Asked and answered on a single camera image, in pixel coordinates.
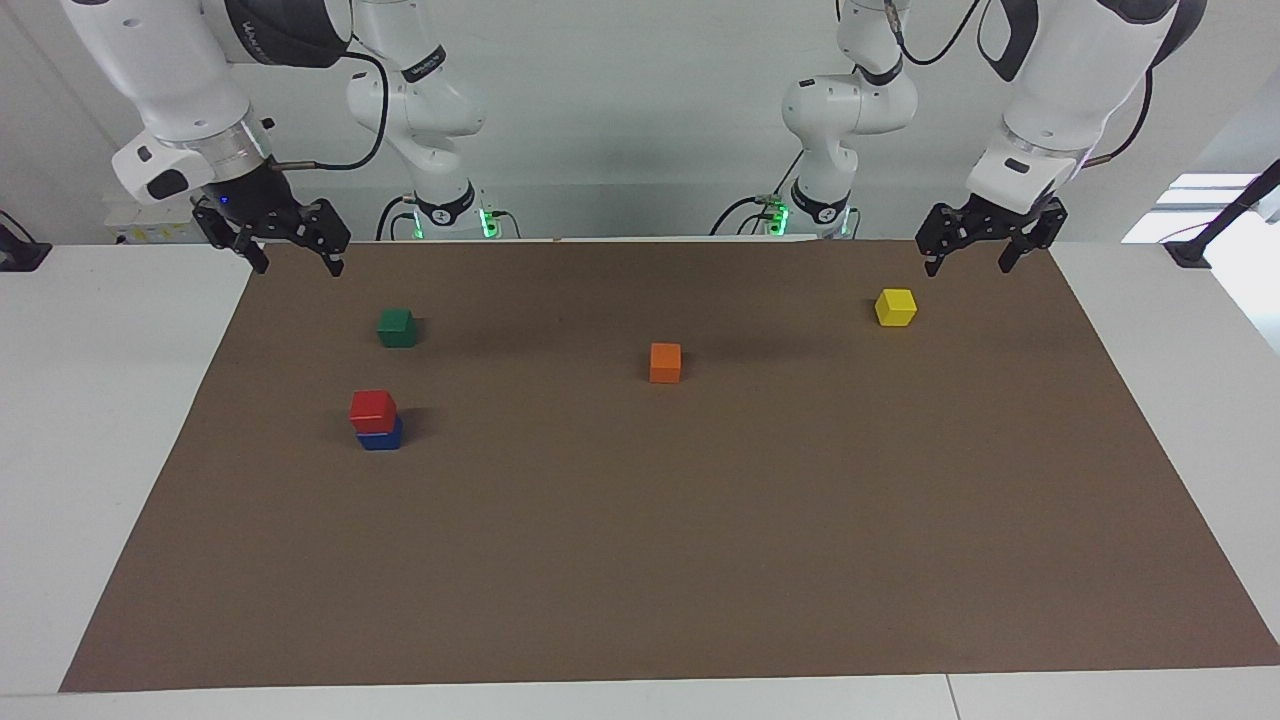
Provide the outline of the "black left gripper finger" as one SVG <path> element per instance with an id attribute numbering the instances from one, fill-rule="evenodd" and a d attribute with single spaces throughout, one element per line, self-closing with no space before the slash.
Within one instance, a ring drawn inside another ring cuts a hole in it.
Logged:
<path id="1" fill-rule="evenodd" d="M 929 278 L 937 277 L 945 259 L 952 252 L 973 245 L 970 210 L 966 204 L 952 208 L 946 202 L 937 202 L 925 215 L 915 233 L 915 242 Z"/>
<path id="2" fill-rule="evenodd" d="M 1033 223 L 1010 234 L 1005 250 L 998 256 L 1000 270 L 1005 274 L 1011 273 L 1025 255 L 1038 250 L 1048 250 L 1066 219 L 1068 210 L 1061 199 L 1050 199 Z"/>

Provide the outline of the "white wall socket box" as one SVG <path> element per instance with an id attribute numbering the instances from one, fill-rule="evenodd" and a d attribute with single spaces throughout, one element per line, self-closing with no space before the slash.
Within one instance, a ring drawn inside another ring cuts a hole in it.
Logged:
<path id="1" fill-rule="evenodd" d="M 102 225 L 115 245 L 206 245 L 195 222 L 195 195 L 178 195 L 159 204 L 140 204 L 132 197 L 105 197 Z"/>

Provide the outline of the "black angled stand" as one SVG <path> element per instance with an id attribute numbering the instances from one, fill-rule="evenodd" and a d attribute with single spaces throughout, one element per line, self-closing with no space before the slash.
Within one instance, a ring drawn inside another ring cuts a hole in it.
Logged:
<path id="1" fill-rule="evenodd" d="M 1280 224 L 1280 158 L 1253 178 L 1212 220 L 1204 223 L 1192 240 L 1167 241 L 1164 242 L 1164 247 L 1181 268 L 1211 269 L 1212 265 L 1204 258 L 1208 246 L 1251 211 L 1268 224 Z"/>

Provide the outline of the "brown table mat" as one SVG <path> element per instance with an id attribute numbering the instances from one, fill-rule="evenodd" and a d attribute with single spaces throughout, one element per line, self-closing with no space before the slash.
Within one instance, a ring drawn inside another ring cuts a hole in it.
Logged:
<path id="1" fill-rule="evenodd" d="M 61 688 L 1280 665 L 1055 258 L 998 254 L 274 247 Z"/>

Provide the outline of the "red wooden block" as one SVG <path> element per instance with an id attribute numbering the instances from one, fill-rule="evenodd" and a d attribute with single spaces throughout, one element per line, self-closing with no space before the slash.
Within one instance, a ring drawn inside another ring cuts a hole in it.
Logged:
<path id="1" fill-rule="evenodd" d="M 357 434 L 380 436 L 397 428 L 399 414 L 389 391 L 358 389 L 351 397 L 348 420 Z"/>

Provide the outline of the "black table clamp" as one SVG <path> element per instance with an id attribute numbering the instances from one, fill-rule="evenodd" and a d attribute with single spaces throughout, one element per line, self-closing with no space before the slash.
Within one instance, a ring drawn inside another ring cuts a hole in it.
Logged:
<path id="1" fill-rule="evenodd" d="M 0 209 L 0 273 L 35 272 L 52 250 L 37 241 L 10 213 Z"/>

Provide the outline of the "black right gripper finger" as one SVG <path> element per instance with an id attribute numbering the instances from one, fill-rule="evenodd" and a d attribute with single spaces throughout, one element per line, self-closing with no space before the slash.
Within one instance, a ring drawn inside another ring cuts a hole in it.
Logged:
<path id="1" fill-rule="evenodd" d="M 351 232 L 337 209 L 328 199 L 317 199 L 298 206 L 297 217 L 294 243 L 320 256 L 332 277 L 340 277 Z"/>
<path id="2" fill-rule="evenodd" d="M 238 258 L 244 259 L 255 274 L 268 272 L 270 261 L 262 246 L 253 237 L 251 227 L 234 229 L 206 199 L 193 204 L 192 218 L 210 246 L 232 251 Z"/>

